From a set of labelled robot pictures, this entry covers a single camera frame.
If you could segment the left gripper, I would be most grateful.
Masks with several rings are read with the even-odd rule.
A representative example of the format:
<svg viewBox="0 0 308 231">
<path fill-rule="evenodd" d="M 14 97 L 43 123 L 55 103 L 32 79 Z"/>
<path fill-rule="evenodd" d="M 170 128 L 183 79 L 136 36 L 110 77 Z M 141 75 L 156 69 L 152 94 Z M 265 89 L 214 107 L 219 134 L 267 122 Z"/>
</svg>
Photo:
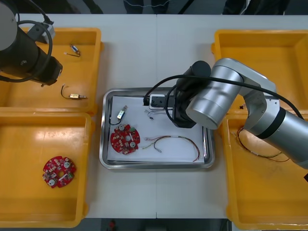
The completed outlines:
<svg viewBox="0 0 308 231">
<path fill-rule="evenodd" d="M 36 82 L 42 85 L 52 85 L 57 82 L 62 69 L 60 62 L 52 56 L 43 72 L 36 77 Z"/>
</svg>

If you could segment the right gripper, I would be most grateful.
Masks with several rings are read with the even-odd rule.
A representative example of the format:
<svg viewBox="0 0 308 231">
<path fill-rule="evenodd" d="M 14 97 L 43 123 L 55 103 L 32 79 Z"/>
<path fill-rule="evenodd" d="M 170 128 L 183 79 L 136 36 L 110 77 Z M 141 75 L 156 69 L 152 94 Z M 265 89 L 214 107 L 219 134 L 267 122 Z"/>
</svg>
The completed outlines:
<svg viewBox="0 0 308 231">
<path fill-rule="evenodd" d="M 186 109 L 191 102 L 191 94 L 180 91 L 175 87 L 173 91 L 174 107 L 172 111 L 172 118 L 174 124 L 178 128 L 193 128 L 196 123 L 187 115 Z"/>
</svg>

